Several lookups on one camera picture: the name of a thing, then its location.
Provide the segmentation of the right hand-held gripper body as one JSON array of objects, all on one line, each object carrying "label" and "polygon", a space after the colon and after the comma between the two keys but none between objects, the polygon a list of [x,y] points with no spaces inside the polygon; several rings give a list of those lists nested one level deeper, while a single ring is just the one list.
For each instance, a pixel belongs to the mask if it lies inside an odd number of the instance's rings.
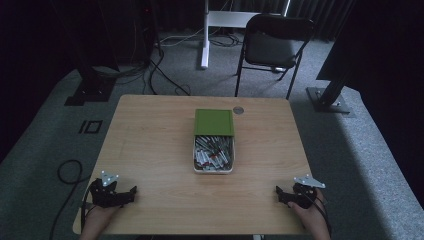
[{"label": "right hand-held gripper body", "polygon": [[281,196],[287,197],[289,202],[294,202],[303,209],[308,209],[317,198],[317,189],[325,189],[326,184],[318,181],[309,174],[294,177],[292,193],[284,192]]}]

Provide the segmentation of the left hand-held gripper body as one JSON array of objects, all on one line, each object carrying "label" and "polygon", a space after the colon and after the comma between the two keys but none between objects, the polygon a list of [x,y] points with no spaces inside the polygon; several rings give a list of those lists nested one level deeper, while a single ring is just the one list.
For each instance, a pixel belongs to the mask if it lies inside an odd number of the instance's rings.
[{"label": "left hand-held gripper body", "polygon": [[100,177],[96,178],[89,186],[94,205],[109,208],[131,203],[129,197],[133,194],[130,193],[130,190],[123,193],[116,192],[118,179],[119,176],[116,174],[101,171]]}]

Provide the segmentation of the green box lid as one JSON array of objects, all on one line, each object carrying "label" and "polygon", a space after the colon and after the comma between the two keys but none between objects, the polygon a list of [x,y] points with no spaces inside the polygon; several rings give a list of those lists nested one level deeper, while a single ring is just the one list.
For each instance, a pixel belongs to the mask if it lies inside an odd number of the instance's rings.
[{"label": "green box lid", "polygon": [[233,136],[234,125],[231,110],[197,109],[195,111],[195,135]]}]

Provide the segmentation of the person's right hand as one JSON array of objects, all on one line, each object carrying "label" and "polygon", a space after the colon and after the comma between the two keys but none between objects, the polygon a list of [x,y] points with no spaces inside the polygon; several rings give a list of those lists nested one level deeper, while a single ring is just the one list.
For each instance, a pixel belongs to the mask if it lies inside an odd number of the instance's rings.
[{"label": "person's right hand", "polygon": [[317,189],[315,204],[308,209],[303,209],[294,202],[289,202],[288,206],[300,218],[304,227],[310,232],[314,240],[331,240],[329,228],[327,226],[327,213],[323,193]]}]

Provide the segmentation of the person's left hand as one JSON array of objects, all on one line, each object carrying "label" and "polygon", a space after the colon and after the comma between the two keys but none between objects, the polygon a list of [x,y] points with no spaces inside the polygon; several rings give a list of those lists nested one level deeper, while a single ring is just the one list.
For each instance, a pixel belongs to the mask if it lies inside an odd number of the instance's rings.
[{"label": "person's left hand", "polygon": [[102,208],[94,205],[85,217],[79,240],[98,240],[119,209],[119,206]]}]

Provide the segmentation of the wooden table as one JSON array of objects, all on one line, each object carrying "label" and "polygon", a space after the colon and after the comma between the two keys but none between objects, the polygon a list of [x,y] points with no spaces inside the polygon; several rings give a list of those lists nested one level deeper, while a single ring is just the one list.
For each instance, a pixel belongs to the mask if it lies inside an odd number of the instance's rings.
[{"label": "wooden table", "polygon": [[[234,112],[235,162],[224,175],[193,167],[197,109]],[[298,218],[278,201],[310,168],[290,104],[281,98],[124,95],[93,174],[119,176],[117,189],[137,186],[134,202],[115,215],[110,234],[300,235]]]}]

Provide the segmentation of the black metal stand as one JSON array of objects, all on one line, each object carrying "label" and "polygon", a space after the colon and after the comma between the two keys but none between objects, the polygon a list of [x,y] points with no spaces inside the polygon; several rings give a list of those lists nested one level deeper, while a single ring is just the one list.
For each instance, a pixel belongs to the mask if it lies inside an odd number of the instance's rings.
[{"label": "black metal stand", "polygon": [[340,113],[344,116],[352,115],[352,110],[347,106],[341,92],[349,81],[353,67],[331,67],[324,64],[318,79],[329,80],[326,88],[307,87],[306,92],[316,112]]},{"label": "black metal stand", "polygon": [[81,82],[66,105],[107,102],[116,79],[101,76],[95,66],[117,69],[99,0],[63,0],[70,55]]}]

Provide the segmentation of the black folding chair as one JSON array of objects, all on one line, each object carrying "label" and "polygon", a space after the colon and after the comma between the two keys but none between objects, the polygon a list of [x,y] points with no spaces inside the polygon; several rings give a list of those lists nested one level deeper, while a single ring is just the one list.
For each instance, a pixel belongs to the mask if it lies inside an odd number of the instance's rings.
[{"label": "black folding chair", "polygon": [[238,96],[243,69],[270,71],[282,68],[279,81],[294,69],[286,99],[289,99],[302,60],[304,48],[312,39],[315,24],[307,18],[274,14],[254,15],[246,25],[236,71],[234,96]]}]

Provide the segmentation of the white desk frame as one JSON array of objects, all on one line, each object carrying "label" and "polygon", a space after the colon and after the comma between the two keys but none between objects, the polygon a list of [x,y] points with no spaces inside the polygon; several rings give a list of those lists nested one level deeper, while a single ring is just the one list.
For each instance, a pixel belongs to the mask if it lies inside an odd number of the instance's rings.
[{"label": "white desk frame", "polygon": [[245,28],[247,22],[255,15],[256,12],[210,10],[209,0],[204,0],[203,44],[200,64],[201,68],[207,69],[209,67],[210,27]]}]

